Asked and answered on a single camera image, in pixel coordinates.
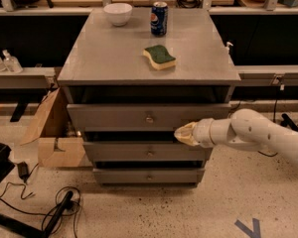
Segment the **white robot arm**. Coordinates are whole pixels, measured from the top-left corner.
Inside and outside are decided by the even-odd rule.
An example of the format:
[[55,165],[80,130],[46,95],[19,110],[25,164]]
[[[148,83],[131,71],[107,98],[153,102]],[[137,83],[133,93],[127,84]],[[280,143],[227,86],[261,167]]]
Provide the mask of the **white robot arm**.
[[226,145],[242,151],[260,151],[267,147],[298,167],[298,132],[251,109],[237,110],[226,119],[191,122],[178,128],[174,136],[181,143],[202,148]]

